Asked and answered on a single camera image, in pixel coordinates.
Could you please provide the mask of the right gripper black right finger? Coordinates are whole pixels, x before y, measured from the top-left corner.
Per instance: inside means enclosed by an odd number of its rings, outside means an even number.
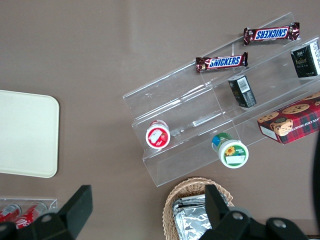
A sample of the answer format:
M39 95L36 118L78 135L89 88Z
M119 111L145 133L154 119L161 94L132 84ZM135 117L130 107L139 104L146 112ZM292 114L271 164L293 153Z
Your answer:
M205 186L205 210L211 224L202 240L245 240L249 233L250 218L226 205L215 185Z

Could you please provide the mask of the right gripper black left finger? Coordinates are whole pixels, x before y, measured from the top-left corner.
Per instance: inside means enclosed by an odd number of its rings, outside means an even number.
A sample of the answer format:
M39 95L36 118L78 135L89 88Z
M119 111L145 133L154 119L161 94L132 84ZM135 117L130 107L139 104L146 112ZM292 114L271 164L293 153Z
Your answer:
M22 229L23 240L75 240L93 212L92 186L82 185L58 212Z

